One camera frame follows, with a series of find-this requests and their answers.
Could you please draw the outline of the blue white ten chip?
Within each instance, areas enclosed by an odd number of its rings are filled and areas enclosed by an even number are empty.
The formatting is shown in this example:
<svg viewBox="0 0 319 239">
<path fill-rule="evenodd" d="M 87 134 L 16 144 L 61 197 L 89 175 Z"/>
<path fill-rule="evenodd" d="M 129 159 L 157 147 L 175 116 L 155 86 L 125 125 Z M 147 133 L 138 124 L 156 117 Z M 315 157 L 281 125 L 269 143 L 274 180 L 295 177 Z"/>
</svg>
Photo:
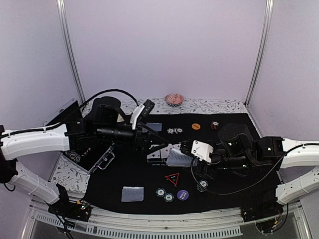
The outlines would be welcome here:
<svg viewBox="0 0 319 239">
<path fill-rule="evenodd" d="M 168 134 L 174 134 L 174 133 L 175 133 L 174 128 L 168 128 L 168 129 L 167 129 L 167 133 L 168 133 Z"/>
</svg>

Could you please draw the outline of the blue playing card deck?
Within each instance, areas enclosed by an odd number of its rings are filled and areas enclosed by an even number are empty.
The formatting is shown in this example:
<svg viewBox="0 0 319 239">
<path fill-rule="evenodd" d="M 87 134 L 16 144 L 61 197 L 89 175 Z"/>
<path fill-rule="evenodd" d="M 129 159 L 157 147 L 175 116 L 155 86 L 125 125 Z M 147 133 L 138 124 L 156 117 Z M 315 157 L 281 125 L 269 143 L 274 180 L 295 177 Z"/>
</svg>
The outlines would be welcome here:
<svg viewBox="0 0 319 239">
<path fill-rule="evenodd" d="M 193 157 L 183 154 L 180 150 L 171 148 L 166 164 L 170 167 L 190 167 L 192 160 Z"/>
</svg>

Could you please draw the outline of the orange black hundred chip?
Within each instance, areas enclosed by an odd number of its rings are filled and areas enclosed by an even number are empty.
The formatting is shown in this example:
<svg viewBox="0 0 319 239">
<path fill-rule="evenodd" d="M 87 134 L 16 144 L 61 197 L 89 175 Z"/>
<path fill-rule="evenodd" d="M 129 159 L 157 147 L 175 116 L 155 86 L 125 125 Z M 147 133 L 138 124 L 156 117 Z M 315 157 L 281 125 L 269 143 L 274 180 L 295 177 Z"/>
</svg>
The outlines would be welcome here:
<svg viewBox="0 0 319 239">
<path fill-rule="evenodd" d="M 183 129 L 182 129 L 182 128 L 175 128 L 175 129 L 174 129 L 174 132 L 175 132 L 176 134 L 181 134 L 181 133 L 183 133 Z"/>
</svg>

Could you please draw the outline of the orange hundred chip stack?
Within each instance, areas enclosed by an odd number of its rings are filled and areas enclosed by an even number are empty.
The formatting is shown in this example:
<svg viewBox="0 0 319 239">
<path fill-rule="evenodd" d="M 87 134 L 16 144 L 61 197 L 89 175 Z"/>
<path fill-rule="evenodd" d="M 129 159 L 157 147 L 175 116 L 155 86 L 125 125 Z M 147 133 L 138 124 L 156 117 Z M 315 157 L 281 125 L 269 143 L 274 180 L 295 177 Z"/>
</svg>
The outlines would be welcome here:
<svg viewBox="0 0 319 239">
<path fill-rule="evenodd" d="M 212 121 L 211 122 L 211 129 L 217 130 L 218 127 L 219 127 L 219 122 L 217 122 L 217 121 Z"/>
</svg>

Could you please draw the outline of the red black triangle token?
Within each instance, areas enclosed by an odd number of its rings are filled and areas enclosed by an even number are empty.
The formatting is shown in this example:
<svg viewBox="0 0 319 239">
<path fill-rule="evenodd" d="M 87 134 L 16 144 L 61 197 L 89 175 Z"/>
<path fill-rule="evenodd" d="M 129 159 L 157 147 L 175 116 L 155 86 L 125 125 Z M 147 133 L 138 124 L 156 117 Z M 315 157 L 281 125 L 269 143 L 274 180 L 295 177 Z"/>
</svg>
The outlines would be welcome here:
<svg viewBox="0 0 319 239">
<path fill-rule="evenodd" d="M 165 179 L 172 183 L 175 187 L 178 185 L 179 173 L 165 176 Z"/>
</svg>

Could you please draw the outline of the green blue chip stack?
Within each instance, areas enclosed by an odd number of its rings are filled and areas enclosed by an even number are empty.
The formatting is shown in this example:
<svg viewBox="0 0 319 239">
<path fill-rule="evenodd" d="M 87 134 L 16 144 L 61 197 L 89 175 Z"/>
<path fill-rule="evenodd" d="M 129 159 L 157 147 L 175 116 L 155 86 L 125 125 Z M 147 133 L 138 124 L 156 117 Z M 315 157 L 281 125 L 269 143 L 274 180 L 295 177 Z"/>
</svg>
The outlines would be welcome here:
<svg viewBox="0 0 319 239">
<path fill-rule="evenodd" d="M 200 180 L 197 184 L 197 189 L 199 192 L 203 193 L 207 190 L 208 182 L 206 180 Z"/>
</svg>

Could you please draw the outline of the orange big blind button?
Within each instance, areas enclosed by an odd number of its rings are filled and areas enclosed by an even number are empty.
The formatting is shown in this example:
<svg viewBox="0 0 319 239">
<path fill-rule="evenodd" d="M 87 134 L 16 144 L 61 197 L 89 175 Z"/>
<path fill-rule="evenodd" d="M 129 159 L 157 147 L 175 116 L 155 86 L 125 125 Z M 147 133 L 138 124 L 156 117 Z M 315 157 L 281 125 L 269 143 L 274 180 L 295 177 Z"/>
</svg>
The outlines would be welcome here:
<svg viewBox="0 0 319 239">
<path fill-rule="evenodd" d="M 191 127 L 192 127 L 193 130 L 200 130 L 201 129 L 201 125 L 198 124 L 198 123 L 193 123 L 191 125 Z"/>
</svg>

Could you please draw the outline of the blue green fifty chip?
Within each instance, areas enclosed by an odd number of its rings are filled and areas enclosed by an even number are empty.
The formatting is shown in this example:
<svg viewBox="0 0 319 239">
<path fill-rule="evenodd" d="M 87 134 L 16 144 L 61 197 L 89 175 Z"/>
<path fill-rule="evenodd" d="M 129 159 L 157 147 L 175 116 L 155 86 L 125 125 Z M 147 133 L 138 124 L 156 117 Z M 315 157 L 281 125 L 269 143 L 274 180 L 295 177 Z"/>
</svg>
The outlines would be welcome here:
<svg viewBox="0 0 319 239">
<path fill-rule="evenodd" d="M 156 195 L 157 195 L 158 197 L 163 197 L 165 194 L 166 194 L 166 191 L 165 191 L 164 188 L 158 188 L 158 189 L 156 190 Z"/>
</svg>

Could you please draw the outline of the purple small blind button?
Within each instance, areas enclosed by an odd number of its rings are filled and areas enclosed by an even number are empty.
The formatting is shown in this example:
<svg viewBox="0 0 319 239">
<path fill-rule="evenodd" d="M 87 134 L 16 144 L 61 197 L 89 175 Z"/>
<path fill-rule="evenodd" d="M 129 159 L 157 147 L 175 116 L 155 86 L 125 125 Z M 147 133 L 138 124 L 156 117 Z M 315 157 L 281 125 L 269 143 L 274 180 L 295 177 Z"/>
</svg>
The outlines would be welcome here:
<svg viewBox="0 0 319 239">
<path fill-rule="evenodd" d="M 180 201 L 185 201 L 189 198 L 189 192 L 187 190 L 179 190 L 176 196 Z"/>
</svg>

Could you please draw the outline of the ace of clubs card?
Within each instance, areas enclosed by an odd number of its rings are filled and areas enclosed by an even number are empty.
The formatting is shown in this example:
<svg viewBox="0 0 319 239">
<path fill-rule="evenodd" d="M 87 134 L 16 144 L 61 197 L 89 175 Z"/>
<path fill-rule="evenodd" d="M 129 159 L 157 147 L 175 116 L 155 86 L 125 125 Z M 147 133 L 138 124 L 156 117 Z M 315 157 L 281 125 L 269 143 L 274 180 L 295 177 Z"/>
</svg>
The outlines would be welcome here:
<svg viewBox="0 0 319 239">
<path fill-rule="evenodd" d="M 159 146 L 158 144 L 151 145 L 150 149 Z M 154 151 L 147 155 L 147 160 L 149 159 L 160 159 L 160 150 Z"/>
</svg>

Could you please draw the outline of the red ace community card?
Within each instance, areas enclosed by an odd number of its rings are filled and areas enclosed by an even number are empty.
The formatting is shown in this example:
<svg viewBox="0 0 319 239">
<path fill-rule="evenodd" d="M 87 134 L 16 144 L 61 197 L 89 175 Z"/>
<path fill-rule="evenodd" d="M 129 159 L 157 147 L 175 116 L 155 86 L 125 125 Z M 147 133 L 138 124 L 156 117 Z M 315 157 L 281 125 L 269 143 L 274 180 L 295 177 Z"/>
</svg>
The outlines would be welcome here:
<svg viewBox="0 0 319 239">
<path fill-rule="evenodd" d="M 172 148 L 172 144 L 169 144 L 167 147 L 165 148 L 162 148 L 160 150 L 160 157 L 161 159 L 165 159 L 165 158 L 168 158 L 168 155 L 169 155 L 169 152 L 170 152 L 170 149 Z"/>
</svg>

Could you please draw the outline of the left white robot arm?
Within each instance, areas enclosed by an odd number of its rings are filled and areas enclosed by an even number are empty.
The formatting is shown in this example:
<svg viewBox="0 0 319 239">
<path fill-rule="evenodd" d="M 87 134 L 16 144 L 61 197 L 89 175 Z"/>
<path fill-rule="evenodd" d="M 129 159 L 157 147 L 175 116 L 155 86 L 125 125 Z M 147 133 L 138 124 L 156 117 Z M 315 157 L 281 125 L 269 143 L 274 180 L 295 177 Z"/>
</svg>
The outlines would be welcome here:
<svg viewBox="0 0 319 239">
<path fill-rule="evenodd" d="M 18 127 L 39 126 L 46 118 L 52 118 L 56 111 L 71 102 L 71 98 L 57 98 L 42 108 L 42 101 L 36 102 L 28 109 L 22 103 L 17 106 L 10 106 L 8 103 L 0 104 L 0 122 L 7 128 L 17 129 Z M 70 216 L 74 212 L 74 205 L 64 197 L 59 197 L 59 189 L 47 180 L 57 162 L 59 152 L 50 151 L 37 154 L 21 156 L 17 159 L 16 167 L 19 175 L 13 177 L 17 187 L 10 193 L 3 185 L 0 186 L 0 207 L 21 207 L 26 208 L 32 196 L 37 196 L 47 202 L 54 204 L 57 211 L 63 216 Z"/>
</svg>

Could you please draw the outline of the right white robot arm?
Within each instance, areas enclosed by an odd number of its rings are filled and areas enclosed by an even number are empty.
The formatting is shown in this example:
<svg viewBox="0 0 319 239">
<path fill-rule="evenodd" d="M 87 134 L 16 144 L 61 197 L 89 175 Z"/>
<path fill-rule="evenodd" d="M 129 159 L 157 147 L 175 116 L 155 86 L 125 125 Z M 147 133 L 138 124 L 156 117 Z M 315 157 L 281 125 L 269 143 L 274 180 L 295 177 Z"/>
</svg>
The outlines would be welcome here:
<svg viewBox="0 0 319 239">
<path fill-rule="evenodd" d="M 245 124 L 231 123 L 218 133 L 220 143 L 191 142 L 190 153 L 198 160 L 197 172 L 212 177 L 217 171 L 264 171 L 260 184 L 279 171 L 283 183 L 275 186 L 271 197 L 258 205 L 258 213 L 268 217 L 277 204 L 289 202 L 319 188 L 319 143 L 267 136 L 253 139 Z"/>
</svg>

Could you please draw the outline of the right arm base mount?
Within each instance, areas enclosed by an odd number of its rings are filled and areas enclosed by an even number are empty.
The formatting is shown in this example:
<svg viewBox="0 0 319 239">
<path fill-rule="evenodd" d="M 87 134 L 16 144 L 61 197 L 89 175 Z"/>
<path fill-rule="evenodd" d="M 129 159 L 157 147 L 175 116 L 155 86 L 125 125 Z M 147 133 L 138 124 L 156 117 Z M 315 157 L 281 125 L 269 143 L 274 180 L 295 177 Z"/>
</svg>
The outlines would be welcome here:
<svg viewBox="0 0 319 239">
<path fill-rule="evenodd" d="M 264 235 L 272 234 L 280 228 L 283 212 L 282 205 L 270 200 L 257 206 L 241 208 L 244 222 L 254 222 L 256 229 Z"/>
</svg>

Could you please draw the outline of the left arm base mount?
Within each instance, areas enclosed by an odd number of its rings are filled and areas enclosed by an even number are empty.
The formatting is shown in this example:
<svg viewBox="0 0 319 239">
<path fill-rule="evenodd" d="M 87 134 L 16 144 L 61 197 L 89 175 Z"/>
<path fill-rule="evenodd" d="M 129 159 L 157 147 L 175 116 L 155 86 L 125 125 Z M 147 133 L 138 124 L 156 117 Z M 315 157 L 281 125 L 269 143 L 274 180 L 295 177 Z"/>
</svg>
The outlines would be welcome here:
<svg viewBox="0 0 319 239">
<path fill-rule="evenodd" d="M 92 211 L 91 204 L 83 199 L 76 202 L 59 199 L 56 203 L 49 204 L 48 207 L 48 212 L 51 214 L 83 222 L 89 221 Z"/>
</svg>

